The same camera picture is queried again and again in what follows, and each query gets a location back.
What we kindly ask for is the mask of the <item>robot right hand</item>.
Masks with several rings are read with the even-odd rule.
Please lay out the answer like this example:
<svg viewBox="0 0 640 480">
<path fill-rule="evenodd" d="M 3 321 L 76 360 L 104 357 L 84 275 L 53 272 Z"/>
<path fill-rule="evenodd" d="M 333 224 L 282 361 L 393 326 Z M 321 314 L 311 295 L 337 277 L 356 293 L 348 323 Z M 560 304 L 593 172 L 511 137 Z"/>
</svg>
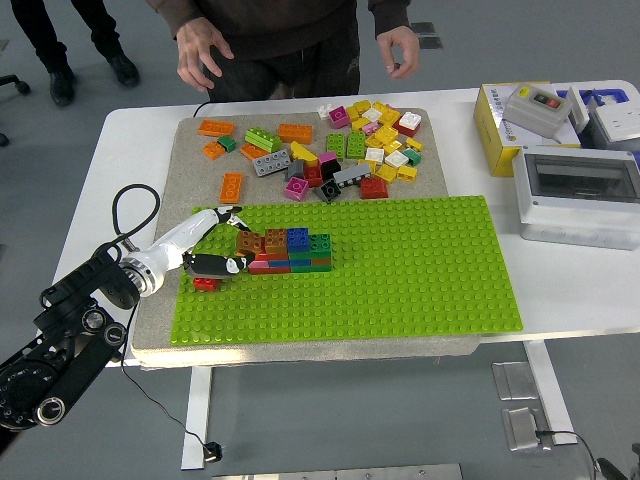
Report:
<svg viewBox="0 0 640 480">
<path fill-rule="evenodd" d="M 639 480 L 639 476 L 639 465 L 634 466 L 629 475 L 625 475 L 611 461 L 605 458 L 598 458 L 596 460 L 596 479 Z"/>
</svg>

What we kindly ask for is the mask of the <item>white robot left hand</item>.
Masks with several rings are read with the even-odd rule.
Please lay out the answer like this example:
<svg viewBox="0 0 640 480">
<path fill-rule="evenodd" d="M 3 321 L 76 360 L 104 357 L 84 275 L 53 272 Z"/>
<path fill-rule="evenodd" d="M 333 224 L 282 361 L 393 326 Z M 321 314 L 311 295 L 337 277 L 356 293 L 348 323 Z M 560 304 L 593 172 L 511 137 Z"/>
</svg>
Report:
<svg viewBox="0 0 640 480">
<path fill-rule="evenodd" d="M 179 267 L 195 278 L 231 278 L 248 268 L 255 260 L 254 252 L 240 250 L 235 257 L 224 257 L 193 254 L 192 251 L 219 224 L 228 224 L 241 232 L 251 233 L 248 225 L 237 216 L 241 210 L 239 206 L 202 210 L 171 229 L 148 249 L 130 253 L 120 262 L 120 267 L 137 287 L 141 297 L 157 292 L 166 274 Z"/>
</svg>

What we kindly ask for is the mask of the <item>person's left hand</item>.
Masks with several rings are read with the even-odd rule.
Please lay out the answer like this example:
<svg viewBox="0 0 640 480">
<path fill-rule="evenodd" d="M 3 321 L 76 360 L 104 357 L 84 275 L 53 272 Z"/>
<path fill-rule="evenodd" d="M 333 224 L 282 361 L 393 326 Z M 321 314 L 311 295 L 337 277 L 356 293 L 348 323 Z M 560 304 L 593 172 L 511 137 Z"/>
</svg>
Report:
<svg viewBox="0 0 640 480">
<path fill-rule="evenodd" d="M 399 26 L 376 36 L 386 73 L 394 80 L 406 79 L 419 69 L 420 46 L 416 34 Z"/>
</svg>

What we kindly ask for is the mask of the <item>person's right hand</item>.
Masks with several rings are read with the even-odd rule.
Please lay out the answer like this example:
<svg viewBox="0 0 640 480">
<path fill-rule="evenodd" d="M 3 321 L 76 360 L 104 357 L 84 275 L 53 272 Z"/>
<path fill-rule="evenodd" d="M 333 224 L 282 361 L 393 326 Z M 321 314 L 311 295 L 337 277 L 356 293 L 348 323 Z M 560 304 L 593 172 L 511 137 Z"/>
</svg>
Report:
<svg viewBox="0 0 640 480">
<path fill-rule="evenodd" d="M 222 33 L 204 17 L 190 20 L 181 26 L 176 33 L 176 43 L 179 77 L 202 93 L 214 88 L 214 81 L 203 73 L 202 66 L 216 78 L 223 75 L 221 67 L 211 56 L 211 48 L 227 60 L 234 59 L 234 54 Z"/>
</svg>

